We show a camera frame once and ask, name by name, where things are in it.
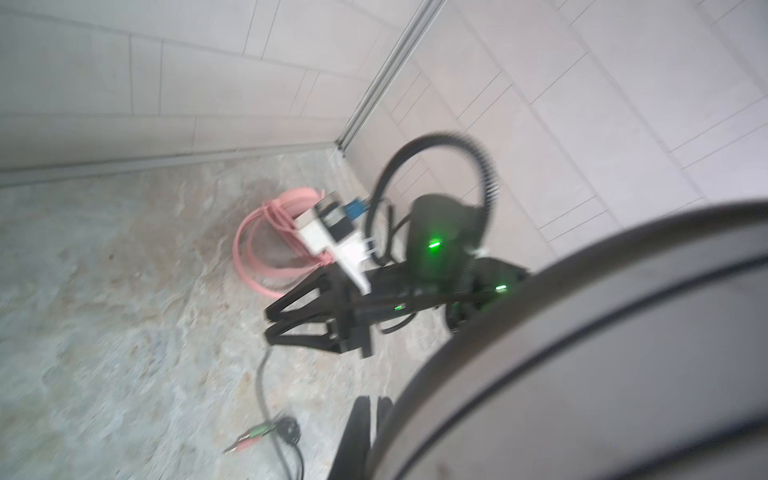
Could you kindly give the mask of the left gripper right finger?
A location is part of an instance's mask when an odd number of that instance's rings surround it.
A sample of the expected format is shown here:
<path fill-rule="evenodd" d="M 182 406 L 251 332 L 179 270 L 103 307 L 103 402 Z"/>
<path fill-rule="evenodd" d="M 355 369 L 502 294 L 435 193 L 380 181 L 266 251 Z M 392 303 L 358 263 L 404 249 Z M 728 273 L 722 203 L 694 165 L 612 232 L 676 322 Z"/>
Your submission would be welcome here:
<path fill-rule="evenodd" d="M 376 403 L 376 431 L 382 432 L 393 408 L 393 401 L 388 396 L 380 396 Z"/>

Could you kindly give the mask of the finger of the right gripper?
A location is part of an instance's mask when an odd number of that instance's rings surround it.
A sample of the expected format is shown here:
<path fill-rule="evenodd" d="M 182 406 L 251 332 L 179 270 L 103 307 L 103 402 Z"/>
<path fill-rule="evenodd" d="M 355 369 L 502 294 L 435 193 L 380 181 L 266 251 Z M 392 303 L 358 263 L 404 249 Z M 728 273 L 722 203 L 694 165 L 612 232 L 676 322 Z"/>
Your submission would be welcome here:
<path fill-rule="evenodd" d="M 291 331 L 296 328 L 307 325 L 310 325 L 310 322 L 275 322 L 265 330 L 265 339 L 273 346 L 302 347 L 334 354 L 341 354 L 343 352 L 342 341 L 339 339 L 333 320 L 331 320 L 330 326 L 327 326 L 326 322 L 322 322 L 324 326 L 322 334 L 291 334 Z"/>
<path fill-rule="evenodd" d="M 321 267 L 265 310 L 268 321 L 325 321 L 336 315 L 337 266 Z"/>

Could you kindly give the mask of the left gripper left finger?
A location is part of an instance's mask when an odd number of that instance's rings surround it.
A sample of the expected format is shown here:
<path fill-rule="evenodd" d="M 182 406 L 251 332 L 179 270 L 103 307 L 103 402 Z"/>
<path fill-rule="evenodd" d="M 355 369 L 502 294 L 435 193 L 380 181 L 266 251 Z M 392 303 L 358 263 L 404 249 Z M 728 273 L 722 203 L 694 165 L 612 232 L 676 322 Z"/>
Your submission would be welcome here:
<path fill-rule="evenodd" d="M 371 402 L 358 397 L 351 409 L 328 480 L 361 480 L 370 451 Z"/>

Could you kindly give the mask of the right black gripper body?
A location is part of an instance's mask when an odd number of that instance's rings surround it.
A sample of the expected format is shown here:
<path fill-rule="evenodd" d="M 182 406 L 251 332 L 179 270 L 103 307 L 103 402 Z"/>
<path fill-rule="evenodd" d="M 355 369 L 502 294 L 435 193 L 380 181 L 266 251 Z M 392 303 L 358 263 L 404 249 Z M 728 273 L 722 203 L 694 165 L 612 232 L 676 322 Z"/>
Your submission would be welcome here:
<path fill-rule="evenodd" d="M 370 292 L 361 293 L 355 283 L 344 277 L 339 289 L 335 332 L 343 353 L 360 350 L 367 358 L 373 354 L 371 327 L 401 317 L 411 317 L 422 310 L 450 301 L 451 287 L 435 280 L 414 277 L 404 264 L 367 271 Z"/>

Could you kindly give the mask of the pink headphones with cable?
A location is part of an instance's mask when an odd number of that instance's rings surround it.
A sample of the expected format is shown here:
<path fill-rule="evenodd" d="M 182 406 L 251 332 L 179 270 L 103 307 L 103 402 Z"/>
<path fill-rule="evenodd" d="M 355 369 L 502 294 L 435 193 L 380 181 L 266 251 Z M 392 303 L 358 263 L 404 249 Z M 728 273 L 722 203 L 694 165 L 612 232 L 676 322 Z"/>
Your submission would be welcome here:
<path fill-rule="evenodd" d="M 264 280 L 298 280 L 334 262 L 327 252 L 310 252 L 295 226 L 295 220 L 320 200 L 321 193 L 312 188 L 291 189 L 264 201 L 244 218 L 234 235 L 232 257 L 234 269 L 246 286 L 276 300 L 283 293 L 263 285 Z M 269 251 L 269 241 L 276 239 L 292 252 L 297 266 L 278 267 L 262 258 Z"/>

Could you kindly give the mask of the white black headphones with cable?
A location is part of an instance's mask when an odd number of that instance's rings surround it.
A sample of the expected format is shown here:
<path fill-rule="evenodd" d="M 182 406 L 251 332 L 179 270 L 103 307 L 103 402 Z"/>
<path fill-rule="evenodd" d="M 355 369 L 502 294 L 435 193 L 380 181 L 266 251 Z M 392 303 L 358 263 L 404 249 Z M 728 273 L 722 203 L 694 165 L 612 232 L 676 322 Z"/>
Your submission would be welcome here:
<path fill-rule="evenodd" d="M 767 205 L 585 248 L 476 314 L 376 431 L 362 479 L 763 479 Z"/>

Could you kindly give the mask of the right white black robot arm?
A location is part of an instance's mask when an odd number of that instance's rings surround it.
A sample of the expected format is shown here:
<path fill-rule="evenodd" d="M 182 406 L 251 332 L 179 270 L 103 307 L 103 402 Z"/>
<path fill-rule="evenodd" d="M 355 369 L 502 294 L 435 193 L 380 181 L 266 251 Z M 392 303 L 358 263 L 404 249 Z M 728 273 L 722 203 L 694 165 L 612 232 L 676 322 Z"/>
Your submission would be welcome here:
<path fill-rule="evenodd" d="M 521 266 L 472 258 L 465 250 L 482 212 L 446 195 L 417 198 L 403 220 L 403 261 L 368 271 L 340 263 L 316 270 L 266 309 L 267 342 L 370 357 L 374 325 L 393 320 L 401 329 L 417 313 L 438 307 L 457 331 L 529 276 Z"/>

